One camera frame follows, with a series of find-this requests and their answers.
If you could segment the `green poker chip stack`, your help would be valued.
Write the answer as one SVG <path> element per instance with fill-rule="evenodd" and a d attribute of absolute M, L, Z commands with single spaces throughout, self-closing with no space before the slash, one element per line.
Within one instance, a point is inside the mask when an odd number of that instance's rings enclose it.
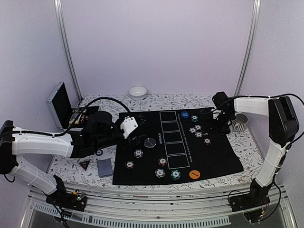
<path fill-rule="evenodd" d="M 103 151 L 102 150 L 98 150 L 95 154 L 96 154 L 96 156 L 101 156 L 103 154 Z"/>

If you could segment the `red chip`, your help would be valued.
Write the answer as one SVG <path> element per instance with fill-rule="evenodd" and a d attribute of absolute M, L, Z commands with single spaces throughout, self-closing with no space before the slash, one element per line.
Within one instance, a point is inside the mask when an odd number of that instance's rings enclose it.
<path fill-rule="evenodd" d="M 209 138 L 204 139 L 203 142 L 204 142 L 206 145 L 211 144 L 211 140 L 210 140 Z"/>
<path fill-rule="evenodd" d="M 135 163 L 133 161 L 128 161 L 126 164 L 125 164 L 125 167 L 127 169 L 133 169 L 135 167 Z"/>
<path fill-rule="evenodd" d="M 161 166 L 161 167 L 164 167 L 167 165 L 167 160 L 165 158 L 160 158 L 158 160 L 158 164 Z"/>

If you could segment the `white chip cluster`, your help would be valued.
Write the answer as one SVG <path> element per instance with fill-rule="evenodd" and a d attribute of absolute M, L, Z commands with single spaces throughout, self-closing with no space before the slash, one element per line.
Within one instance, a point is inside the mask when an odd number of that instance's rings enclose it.
<path fill-rule="evenodd" d="M 195 129 L 196 129 L 197 131 L 200 131 L 200 130 L 202 129 L 202 127 L 201 127 L 200 125 L 195 125 Z"/>
<path fill-rule="evenodd" d="M 202 137 L 202 133 L 201 133 L 201 132 L 196 132 L 196 133 L 195 133 L 195 136 L 196 136 L 197 138 L 201 138 L 201 137 Z"/>

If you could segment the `blue small blind button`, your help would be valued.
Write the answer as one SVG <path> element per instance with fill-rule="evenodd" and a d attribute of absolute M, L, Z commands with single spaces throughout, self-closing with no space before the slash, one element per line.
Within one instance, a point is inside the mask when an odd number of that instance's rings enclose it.
<path fill-rule="evenodd" d="M 189 116 L 190 116 L 190 114 L 187 111 L 182 111 L 180 115 L 182 118 L 185 118 L 185 119 L 189 118 Z"/>

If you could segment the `clear dealer button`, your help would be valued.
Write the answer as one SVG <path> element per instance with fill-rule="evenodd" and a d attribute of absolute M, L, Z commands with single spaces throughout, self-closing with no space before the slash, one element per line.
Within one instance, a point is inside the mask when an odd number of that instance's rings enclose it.
<path fill-rule="evenodd" d="M 144 146 L 146 147 L 146 148 L 154 148 L 155 146 L 156 146 L 156 144 L 157 144 L 157 142 L 156 142 L 156 140 L 154 139 L 154 138 L 150 138 L 150 137 L 148 137 L 148 138 L 146 138 L 145 140 L 144 140 Z"/>

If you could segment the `orange big blind button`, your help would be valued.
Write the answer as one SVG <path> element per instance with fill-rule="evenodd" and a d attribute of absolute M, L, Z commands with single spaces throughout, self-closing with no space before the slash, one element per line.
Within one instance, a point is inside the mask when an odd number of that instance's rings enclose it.
<path fill-rule="evenodd" d="M 198 170 L 191 170 L 189 172 L 189 177 L 193 180 L 197 180 L 200 177 L 200 172 Z"/>

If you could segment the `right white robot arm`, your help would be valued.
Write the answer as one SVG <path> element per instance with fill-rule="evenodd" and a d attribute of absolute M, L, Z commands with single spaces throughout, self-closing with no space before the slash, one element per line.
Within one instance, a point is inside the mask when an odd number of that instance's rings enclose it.
<path fill-rule="evenodd" d="M 228 123 L 236 119 L 236 113 L 257 114 L 268 117 L 269 147 L 261 170 L 250 185 L 246 195 L 249 207 L 256 207 L 275 182 L 275 175 L 281 169 L 285 155 L 293 143 L 300 124 L 291 101 L 293 94 L 275 96 L 239 95 L 228 97 L 225 92 L 217 92 L 212 101 L 220 113 L 207 121 L 207 127 L 219 132 L 228 130 Z"/>

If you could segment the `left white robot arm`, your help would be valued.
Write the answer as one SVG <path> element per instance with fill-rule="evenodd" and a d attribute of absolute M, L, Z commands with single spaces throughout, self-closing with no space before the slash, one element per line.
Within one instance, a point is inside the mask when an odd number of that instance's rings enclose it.
<path fill-rule="evenodd" d="M 62 179 L 43 172 L 24 159 L 24 154 L 47 154 L 68 158 L 85 158 L 101 155 L 102 149 L 117 144 L 132 147 L 139 143 L 131 134 L 145 123 L 142 114 L 112 121 L 112 115 L 98 111 L 89 116 L 80 131 L 66 130 L 62 133 L 35 132 L 17 128 L 6 120 L 0 128 L 0 173 L 11 175 L 40 189 L 48 200 L 67 206 L 77 198 L 68 193 Z"/>

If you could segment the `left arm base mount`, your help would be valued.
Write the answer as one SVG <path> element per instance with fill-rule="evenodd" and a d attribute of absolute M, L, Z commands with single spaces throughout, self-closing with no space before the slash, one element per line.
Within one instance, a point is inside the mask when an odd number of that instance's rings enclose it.
<path fill-rule="evenodd" d="M 76 211 L 84 212 L 87 196 L 81 194 L 68 193 L 62 190 L 56 190 L 50 195 L 46 195 L 46 203 Z"/>

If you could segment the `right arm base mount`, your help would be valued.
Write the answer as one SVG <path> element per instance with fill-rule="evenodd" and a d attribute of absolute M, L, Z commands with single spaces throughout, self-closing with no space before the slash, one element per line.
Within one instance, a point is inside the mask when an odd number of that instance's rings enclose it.
<path fill-rule="evenodd" d="M 270 204 L 269 189 L 251 188 L 249 193 L 233 190 L 228 195 L 228 203 L 233 212 L 252 209 Z"/>

